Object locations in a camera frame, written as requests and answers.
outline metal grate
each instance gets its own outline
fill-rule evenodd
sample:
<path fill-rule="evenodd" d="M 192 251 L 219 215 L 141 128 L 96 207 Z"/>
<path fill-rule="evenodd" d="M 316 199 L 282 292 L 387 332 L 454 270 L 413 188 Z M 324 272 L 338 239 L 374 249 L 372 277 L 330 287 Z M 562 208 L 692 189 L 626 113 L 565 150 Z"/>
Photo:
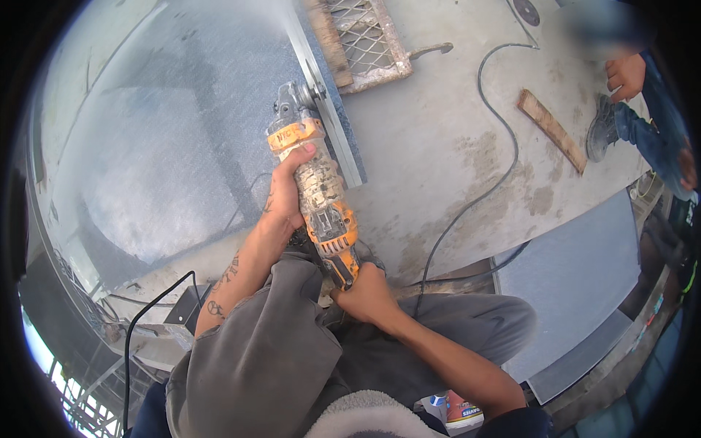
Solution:
<path fill-rule="evenodd" d="M 369 0 L 328 0 L 348 66 L 354 74 L 395 65 L 392 51 Z"/>

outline grinder cutting disc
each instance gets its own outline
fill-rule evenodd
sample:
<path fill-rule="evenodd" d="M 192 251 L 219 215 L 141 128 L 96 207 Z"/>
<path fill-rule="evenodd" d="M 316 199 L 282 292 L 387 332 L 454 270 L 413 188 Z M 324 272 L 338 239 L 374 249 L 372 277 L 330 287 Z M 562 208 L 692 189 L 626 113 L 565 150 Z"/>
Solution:
<path fill-rule="evenodd" d="M 531 26 L 540 24 L 540 15 L 538 10 L 529 0 L 514 0 L 514 7 L 521 18 Z"/>

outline work boot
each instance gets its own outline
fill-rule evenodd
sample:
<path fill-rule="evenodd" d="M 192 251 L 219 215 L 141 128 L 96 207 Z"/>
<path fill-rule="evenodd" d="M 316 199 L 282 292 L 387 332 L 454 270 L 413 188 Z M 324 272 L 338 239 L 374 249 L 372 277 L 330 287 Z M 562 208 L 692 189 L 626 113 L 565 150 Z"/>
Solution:
<path fill-rule="evenodd" d="M 604 159 L 609 144 L 618 140 L 618 132 L 615 130 L 615 117 L 613 115 L 613 102 L 607 95 L 599 94 L 597 100 L 597 116 L 587 132 L 587 156 L 591 161 L 598 163 Z"/>

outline forearm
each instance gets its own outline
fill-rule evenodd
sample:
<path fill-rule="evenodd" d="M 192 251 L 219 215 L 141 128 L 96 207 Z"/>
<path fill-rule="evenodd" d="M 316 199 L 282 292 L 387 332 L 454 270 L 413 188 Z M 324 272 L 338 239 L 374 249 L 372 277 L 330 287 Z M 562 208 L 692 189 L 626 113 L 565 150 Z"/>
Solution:
<path fill-rule="evenodd" d="M 424 327 L 399 308 L 375 325 L 411 348 L 448 388 L 479 406 L 486 418 L 526 406 L 521 387 L 499 367 Z"/>
<path fill-rule="evenodd" d="M 241 299 L 253 295 L 263 286 L 293 232 L 289 221 L 267 213 L 261 216 L 202 305 L 195 338 L 220 325 Z"/>

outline gray pants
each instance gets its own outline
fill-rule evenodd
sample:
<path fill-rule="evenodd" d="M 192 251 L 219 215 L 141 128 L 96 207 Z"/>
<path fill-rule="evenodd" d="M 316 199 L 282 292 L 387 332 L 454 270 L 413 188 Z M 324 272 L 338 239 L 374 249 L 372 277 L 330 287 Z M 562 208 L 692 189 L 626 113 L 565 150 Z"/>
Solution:
<path fill-rule="evenodd" d="M 303 436 L 350 392 L 379 390 L 411 406 L 448 389 L 410 349 L 370 324 L 325 328 L 320 288 L 308 257 L 286 252 L 260 291 L 200 335 L 166 388 L 174 437 Z M 409 314 L 415 304 L 416 297 L 400 301 Z M 536 325 L 527 303 L 498 295 L 429 294 L 417 320 L 497 365 L 526 345 Z"/>

